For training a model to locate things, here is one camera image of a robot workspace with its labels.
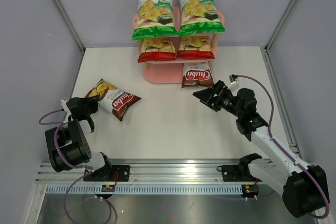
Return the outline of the brown chips bag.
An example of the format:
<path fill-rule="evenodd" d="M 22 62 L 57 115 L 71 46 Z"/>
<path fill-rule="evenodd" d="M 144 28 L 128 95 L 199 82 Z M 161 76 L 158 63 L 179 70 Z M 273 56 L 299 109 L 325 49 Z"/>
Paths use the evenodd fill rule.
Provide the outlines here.
<path fill-rule="evenodd" d="M 213 85 L 214 80 L 208 62 L 184 64 L 182 88 L 212 87 Z"/>
<path fill-rule="evenodd" d="M 100 81 L 86 94 L 85 98 L 98 96 L 98 104 L 112 113 L 119 121 L 123 121 L 126 111 L 141 100 L 141 97 L 126 92 L 117 86 L 100 79 Z"/>

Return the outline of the red chips bag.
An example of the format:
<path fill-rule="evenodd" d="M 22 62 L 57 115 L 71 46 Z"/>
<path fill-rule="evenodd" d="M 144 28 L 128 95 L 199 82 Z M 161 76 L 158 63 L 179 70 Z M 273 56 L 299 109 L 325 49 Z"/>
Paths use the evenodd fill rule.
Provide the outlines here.
<path fill-rule="evenodd" d="M 176 60 L 176 52 L 171 39 L 163 37 L 143 39 L 138 63 L 174 60 Z"/>
<path fill-rule="evenodd" d="M 208 36 L 182 37 L 177 57 L 189 60 L 215 58 Z"/>

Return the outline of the green chips bag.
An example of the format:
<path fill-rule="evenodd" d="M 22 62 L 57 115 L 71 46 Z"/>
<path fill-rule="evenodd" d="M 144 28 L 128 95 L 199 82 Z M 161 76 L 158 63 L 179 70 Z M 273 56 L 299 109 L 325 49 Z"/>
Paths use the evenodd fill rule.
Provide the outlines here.
<path fill-rule="evenodd" d="M 181 37 L 225 32 L 214 0 L 180 0 Z"/>
<path fill-rule="evenodd" d="M 132 40 L 176 37 L 173 0 L 139 0 Z"/>

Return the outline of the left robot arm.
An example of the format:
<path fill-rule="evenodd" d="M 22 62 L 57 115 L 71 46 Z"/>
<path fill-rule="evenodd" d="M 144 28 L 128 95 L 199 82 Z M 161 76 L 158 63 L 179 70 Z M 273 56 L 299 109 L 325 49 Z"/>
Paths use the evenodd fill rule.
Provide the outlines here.
<path fill-rule="evenodd" d="M 83 122 L 90 132 L 95 125 L 91 115 L 98 111 L 99 96 L 71 98 L 61 100 L 61 109 L 68 119 L 61 122 L 47 122 L 57 125 L 45 132 L 50 164 L 54 171 L 60 173 L 72 169 L 83 169 L 87 182 L 107 182 L 116 180 L 117 175 L 108 157 L 102 152 L 92 152 L 81 126 Z"/>

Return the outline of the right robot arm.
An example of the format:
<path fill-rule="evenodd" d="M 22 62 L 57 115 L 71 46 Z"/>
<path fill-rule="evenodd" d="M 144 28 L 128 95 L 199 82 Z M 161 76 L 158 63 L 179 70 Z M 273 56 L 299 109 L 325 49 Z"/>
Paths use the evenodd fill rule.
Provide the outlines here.
<path fill-rule="evenodd" d="M 325 219 L 330 213 L 328 182 L 319 165 L 310 165 L 282 144 L 257 112 L 257 100 L 251 89 L 242 88 L 233 95 L 222 81 L 211 88 L 196 91 L 193 96 L 215 112 L 225 110 L 234 115 L 238 131 L 269 158 L 250 154 L 240 159 L 239 176 L 257 178 L 277 194 L 296 218 L 310 215 Z"/>

